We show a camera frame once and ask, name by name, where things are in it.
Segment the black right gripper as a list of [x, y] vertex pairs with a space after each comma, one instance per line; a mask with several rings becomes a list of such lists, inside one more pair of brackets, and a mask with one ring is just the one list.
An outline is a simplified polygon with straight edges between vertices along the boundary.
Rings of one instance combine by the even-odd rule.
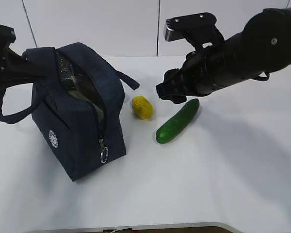
[[183, 103], [188, 97], [205, 97], [223, 89], [222, 78], [223, 48], [207, 47], [187, 54], [182, 67], [166, 71], [156, 91], [162, 100]]

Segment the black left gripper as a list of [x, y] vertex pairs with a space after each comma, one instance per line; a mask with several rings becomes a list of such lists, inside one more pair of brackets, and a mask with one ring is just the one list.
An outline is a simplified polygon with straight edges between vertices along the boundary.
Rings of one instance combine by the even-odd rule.
[[46, 77], [43, 66], [30, 62], [9, 48], [15, 40], [14, 29], [0, 24], [0, 90], [8, 87], [9, 79]]

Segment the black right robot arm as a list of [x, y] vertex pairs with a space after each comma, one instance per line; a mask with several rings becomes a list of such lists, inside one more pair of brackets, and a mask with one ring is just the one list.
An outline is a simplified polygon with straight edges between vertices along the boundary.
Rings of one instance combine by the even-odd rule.
[[291, 8], [266, 8], [228, 39], [216, 21], [207, 12], [166, 21], [165, 40], [185, 39], [194, 51], [182, 67], [165, 72], [156, 86], [160, 99], [180, 104], [247, 80], [265, 82], [291, 65]]

